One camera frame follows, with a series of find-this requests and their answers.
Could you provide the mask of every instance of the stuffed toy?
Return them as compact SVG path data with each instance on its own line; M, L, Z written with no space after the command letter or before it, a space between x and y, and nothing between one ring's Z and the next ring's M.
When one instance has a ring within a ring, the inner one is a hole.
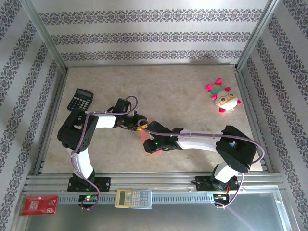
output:
M241 104L241 101L237 99L234 93L230 92L230 87L223 88L221 84L222 80L218 78L214 84L208 84L205 90L219 107L219 112L224 113Z

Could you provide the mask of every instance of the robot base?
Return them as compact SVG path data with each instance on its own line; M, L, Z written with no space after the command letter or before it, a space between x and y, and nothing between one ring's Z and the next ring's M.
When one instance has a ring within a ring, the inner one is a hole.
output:
M98 187L100 192L107 193L110 189L110 177L95 177L94 178L94 184ZM96 189L94 187L90 188L89 186L85 184L81 184L76 180L75 177L71 177L69 179L69 183L67 186L67 191L69 193L95 193Z
M197 191L221 191L226 190L227 185L230 186L230 190L237 190L239 188L236 176L232 177L225 186L220 185L220 188L213 186L211 176L196 176L195 179L192 183L196 185Z

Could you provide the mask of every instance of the wallpaper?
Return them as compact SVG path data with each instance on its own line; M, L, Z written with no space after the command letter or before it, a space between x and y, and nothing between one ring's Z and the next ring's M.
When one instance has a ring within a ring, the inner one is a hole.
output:
M308 230L307 14L307 1L281 1L242 70L301 230Z
M67 66L236 64L267 0L34 0Z
M0 231L10 230L62 73L18 0L0 0Z

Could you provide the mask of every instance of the red package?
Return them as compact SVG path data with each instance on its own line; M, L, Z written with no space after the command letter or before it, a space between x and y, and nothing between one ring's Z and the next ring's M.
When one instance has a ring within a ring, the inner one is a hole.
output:
M58 196L26 196L19 214L21 216L55 214Z

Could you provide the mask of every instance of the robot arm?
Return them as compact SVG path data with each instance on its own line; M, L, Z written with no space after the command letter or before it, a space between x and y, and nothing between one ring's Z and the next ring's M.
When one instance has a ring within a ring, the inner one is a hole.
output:
M184 150L201 149L217 152L224 159L216 166L212 174L214 188L223 189L230 178L240 173L248 173L253 162L256 146L248 141L236 138L225 138L221 135L232 135L247 138L233 126L226 126L219 132L196 132L183 128L174 128L172 131L156 121L149 124L147 130L152 131L151 139L144 142L143 146L149 153L158 150ZM154 133L179 134L170 136L155 135Z
M110 108L109 111L112 111L112 113L125 113L128 111L129 106L130 102L128 100L118 99L115 107ZM81 174L92 183L94 182L95 172L90 163L88 146L95 129L121 127L128 130L138 130L137 122L141 119L146 120L146 117L139 114L134 114L132 116L91 114L86 124L86 132L81 146L74 153L73 151L77 148L81 138L87 114L88 112L80 109L72 111L58 132L58 140L61 141L62 146L66 148L72 157L72 164L75 168L73 177L79 184L83 184L90 189L92 186L83 180Z
M130 102L124 99L119 99L116 106L109 109L113 113L127 112ZM72 163L78 170L75 171L73 177L80 184L91 188L83 177L94 182L95 172L90 163L88 146L91 138L97 128L116 128L121 127L128 130L138 130L138 121L145 121L139 125L145 125L146 118L142 115L109 115L90 114L86 124L86 130L79 149L76 153L73 152L77 148L81 133L85 124L87 112L75 109L71 112L65 123L58 132L58 140L62 146L71 154L73 153ZM246 137L238 129L233 126L226 126L220 132L194 132L183 128L174 128L172 131L162 126L156 121L153 121L147 128L150 131L151 139L144 142L143 146L149 153L158 150L184 150L184 149L201 149L210 150L219 153L224 161L217 165L211 177L210 185L215 189L224 189L228 181L237 173L247 173L250 170L253 158L256 153L256 147L248 141L243 141L235 138L219 137L219 135L232 135L238 137ZM174 135L162 136L154 133L168 133Z

